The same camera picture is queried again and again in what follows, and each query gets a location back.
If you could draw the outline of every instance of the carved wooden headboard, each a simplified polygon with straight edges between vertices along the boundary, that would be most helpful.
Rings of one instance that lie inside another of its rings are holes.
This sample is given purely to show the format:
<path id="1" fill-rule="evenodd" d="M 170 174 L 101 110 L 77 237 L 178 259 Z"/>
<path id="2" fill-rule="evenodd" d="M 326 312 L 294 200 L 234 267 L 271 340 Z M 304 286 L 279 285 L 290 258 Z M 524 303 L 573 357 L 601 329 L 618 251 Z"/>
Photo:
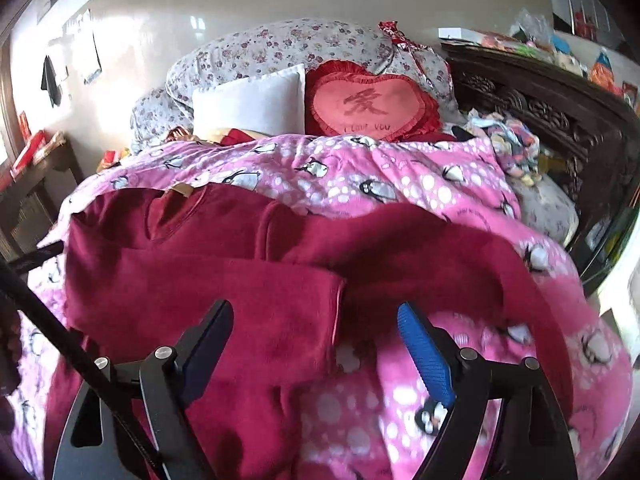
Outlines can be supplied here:
<path id="1" fill-rule="evenodd" d="M 474 46 L 442 47 L 461 110 L 508 112 L 566 161 L 566 171 L 552 177 L 578 209 L 568 250 L 585 281 L 638 199 L 640 120 L 615 95 L 551 64 Z M 595 226 L 605 229 L 593 240 L 588 234 Z"/>

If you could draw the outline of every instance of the clothing tag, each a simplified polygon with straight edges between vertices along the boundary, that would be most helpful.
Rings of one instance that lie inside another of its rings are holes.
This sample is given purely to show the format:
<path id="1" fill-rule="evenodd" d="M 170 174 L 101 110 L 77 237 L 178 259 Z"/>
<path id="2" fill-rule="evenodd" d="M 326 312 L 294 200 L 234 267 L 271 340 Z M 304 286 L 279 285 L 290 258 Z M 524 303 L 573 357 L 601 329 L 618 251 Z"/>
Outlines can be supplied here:
<path id="1" fill-rule="evenodd" d="M 174 191 L 177 191 L 178 193 L 183 195 L 185 198 L 189 198 L 194 191 L 193 187 L 191 187 L 189 184 L 185 184 L 184 182 L 178 182 L 177 184 L 173 184 L 171 186 L 171 189 L 173 189 Z"/>

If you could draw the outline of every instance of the wooden table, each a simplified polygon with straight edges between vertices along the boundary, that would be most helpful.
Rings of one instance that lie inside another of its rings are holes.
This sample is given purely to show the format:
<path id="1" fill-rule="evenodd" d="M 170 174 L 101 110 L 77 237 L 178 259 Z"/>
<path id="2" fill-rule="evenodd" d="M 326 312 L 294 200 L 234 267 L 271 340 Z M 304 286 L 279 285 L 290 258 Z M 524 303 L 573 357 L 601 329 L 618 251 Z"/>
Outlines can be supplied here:
<path id="1" fill-rule="evenodd" d="M 17 180 L 0 191 L 0 232 L 18 256 L 22 256 L 24 251 L 12 235 L 12 230 L 18 224 L 22 200 L 36 194 L 49 221 L 53 224 L 58 218 L 58 208 L 44 187 L 44 179 L 51 171 L 70 171 L 76 184 L 84 180 L 78 160 L 68 141 L 54 148 L 38 164 L 28 166 Z"/>

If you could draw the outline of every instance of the pink blanket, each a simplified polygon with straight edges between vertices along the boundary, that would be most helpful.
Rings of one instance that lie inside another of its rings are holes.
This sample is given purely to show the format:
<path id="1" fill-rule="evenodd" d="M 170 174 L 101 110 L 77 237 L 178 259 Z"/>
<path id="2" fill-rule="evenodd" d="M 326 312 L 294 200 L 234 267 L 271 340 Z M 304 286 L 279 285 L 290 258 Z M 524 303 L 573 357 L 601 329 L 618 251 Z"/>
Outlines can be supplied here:
<path id="1" fill-rule="evenodd" d="M 220 148 L 173 142 L 152 148 L 85 180 L 63 203 L 58 224 L 43 243 L 65 240 L 70 215 L 95 196 L 122 187 L 167 189 L 176 182 L 222 182 L 277 198 L 300 214 L 358 216 L 382 203 L 411 202 L 446 218 L 500 234 L 513 244 L 554 308 L 566 337 L 574 376 L 569 420 L 582 480 L 597 478 L 615 453 L 630 402 L 631 364 L 614 333 L 587 305 L 575 267 L 553 241 L 518 221 L 518 201 L 504 179 L 488 139 L 390 144 L 368 137 L 279 136 Z M 64 256 L 30 276 L 30 286 L 64 320 Z M 535 354 L 526 327 L 507 333 L 469 323 L 454 313 L 432 320 L 460 346 L 485 357 L 517 362 Z M 47 392 L 58 354 L 27 320 L 22 328 L 24 378 L 11 400 L 17 413 L 14 445 L 26 468 L 42 478 Z M 303 452 L 298 467 L 312 478 L 412 477 L 444 416 L 431 406 L 408 353 L 397 338 L 376 341 L 380 386 L 368 388 L 360 367 L 366 352 L 343 349 L 344 375 L 303 396 Z M 488 452 L 496 406 L 491 404 L 466 477 L 477 479 Z"/>

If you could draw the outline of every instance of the chinese character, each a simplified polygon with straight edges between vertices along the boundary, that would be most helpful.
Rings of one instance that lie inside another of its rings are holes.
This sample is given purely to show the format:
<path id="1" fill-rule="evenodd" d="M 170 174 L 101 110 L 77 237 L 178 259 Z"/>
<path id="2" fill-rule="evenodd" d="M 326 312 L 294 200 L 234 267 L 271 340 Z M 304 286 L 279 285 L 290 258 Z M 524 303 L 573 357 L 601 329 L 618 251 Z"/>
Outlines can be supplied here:
<path id="1" fill-rule="evenodd" d="M 358 92 L 344 100 L 344 104 L 352 104 L 353 107 L 350 110 L 345 111 L 345 115 L 353 115 L 360 112 L 371 112 L 375 115 L 388 115 L 388 112 L 379 110 L 373 106 L 373 99 L 382 97 L 382 94 L 377 93 L 373 88 L 367 88 L 362 92 Z"/>

